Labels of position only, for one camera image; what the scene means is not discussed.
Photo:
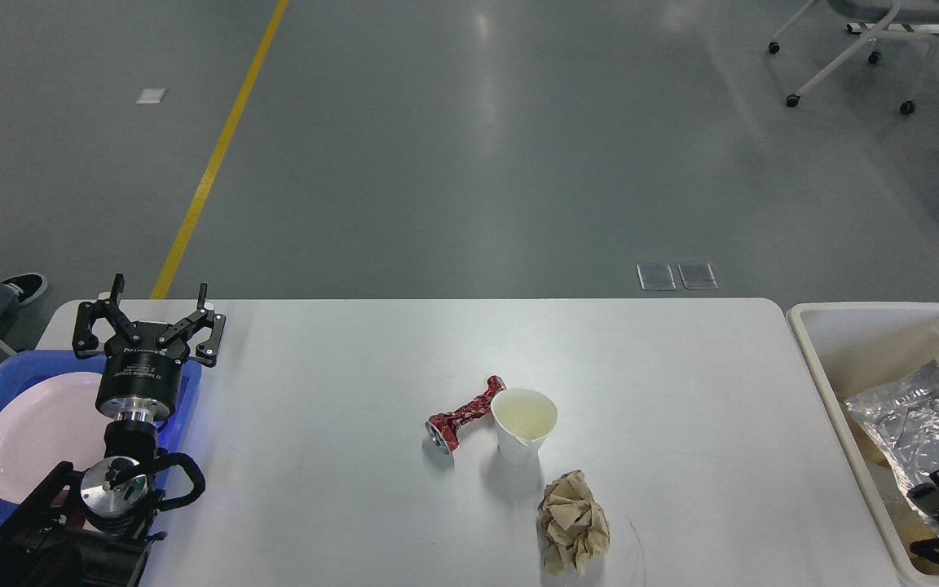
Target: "white plastic bin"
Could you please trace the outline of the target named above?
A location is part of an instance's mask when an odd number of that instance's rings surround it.
[[[929,360],[939,361],[939,304],[800,304],[787,319],[898,572],[906,583],[939,586],[939,576],[910,563],[840,405],[869,387],[902,379]]]

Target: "yellow floor line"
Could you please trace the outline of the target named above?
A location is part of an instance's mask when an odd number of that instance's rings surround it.
[[[245,81],[241,83],[238,97],[234,99],[234,105],[231,106],[231,114],[227,115],[227,122],[223,123],[223,131],[219,134],[219,140],[216,141],[216,148],[213,149],[212,156],[209,157],[209,164],[205,165],[205,173],[201,175],[201,182],[198,183],[198,189],[194,192],[191,205],[187,208],[187,215],[183,216],[183,223],[179,224],[179,232],[176,233],[176,238],[172,241],[169,256],[166,257],[165,264],[161,265],[161,272],[157,274],[157,281],[154,282],[154,289],[150,293],[152,300],[161,300],[169,292],[172,278],[175,277],[176,270],[179,268],[179,261],[183,260],[183,252],[187,250],[187,243],[190,242],[191,234],[194,233],[198,216],[201,216],[201,209],[205,208],[205,200],[209,198],[209,191],[212,190],[212,183],[216,181],[219,166],[227,155],[228,146],[231,146],[234,130],[237,129],[241,114],[245,111],[245,105],[249,102],[249,94],[253,93],[256,77],[260,74],[260,68],[263,67],[263,60],[267,56],[268,50],[271,49],[271,42],[273,36],[275,36],[277,25],[279,25],[280,18],[284,15],[284,9],[287,6],[288,0],[277,0],[275,12],[271,16],[271,23],[267,24],[260,46],[256,49],[256,56],[253,57],[253,63],[249,65],[249,71],[245,74]]]

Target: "white table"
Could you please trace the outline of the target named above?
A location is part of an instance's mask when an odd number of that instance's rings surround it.
[[[76,304],[38,348],[68,348]],[[193,302],[122,308],[178,320]],[[901,584],[769,301],[216,309],[219,366],[183,440],[209,489],[156,521],[147,586]],[[492,374],[558,405],[537,463],[501,461],[489,417],[454,458],[425,437]],[[612,531],[583,580],[541,571],[534,524],[544,484],[577,468]]]

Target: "gray floor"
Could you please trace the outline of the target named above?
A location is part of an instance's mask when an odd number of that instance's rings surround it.
[[[939,57],[913,116],[899,43],[789,110],[853,40],[767,55],[798,4],[293,1],[170,296],[939,301]],[[0,2],[0,272],[52,279],[8,342],[150,294],[274,6]]]

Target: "black sneaker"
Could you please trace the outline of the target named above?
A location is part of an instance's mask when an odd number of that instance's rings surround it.
[[[46,276],[36,272],[26,272],[23,275],[16,275],[2,282],[6,287],[16,291],[16,301],[21,306],[29,305],[38,296],[42,296],[42,291],[46,290]]]

